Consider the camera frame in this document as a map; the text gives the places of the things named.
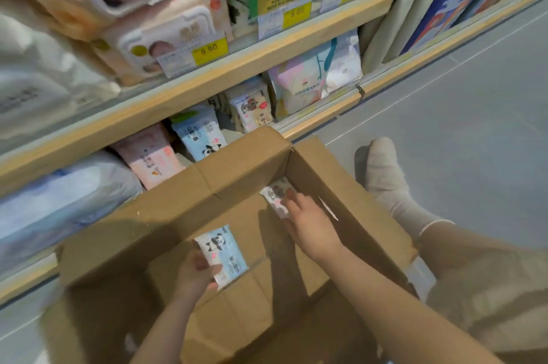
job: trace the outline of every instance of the right hand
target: right hand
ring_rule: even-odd
[[[321,265],[338,255],[344,246],[325,212],[311,197],[290,189],[282,204],[291,216],[285,221],[287,229],[308,257]]]

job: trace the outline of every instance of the left hand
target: left hand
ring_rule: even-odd
[[[179,267],[173,300],[183,298],[185,301],[192,302],[193,305],[196,304],[206,289],[217,289],[213,276],[221,270],[223,265],[209,266],[200,250],[191,250]]]

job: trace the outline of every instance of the panda print wipes package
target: panda print wipes package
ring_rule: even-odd
[[[209,265],[223,265],[223,270],[215,275],[219,290],[248,270],[228,224],[196,237],[195,241]]]
[[[292,189],[294,193],[297,193],[289,182],[289,179],[282,177],[269,186],[264,187],[260,192],[270,206],[274,208],[274,211],[276,211],[276,214],[278,214],[280,218],[289,218],[289,211],[282,205],[282,200],[289,189]]]

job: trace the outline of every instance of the white sock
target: white sock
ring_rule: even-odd
[[[389,138],[375,139],[369,145],[364,186],[413,240],[435,222],[445,221],[411,198],[394,142]]]

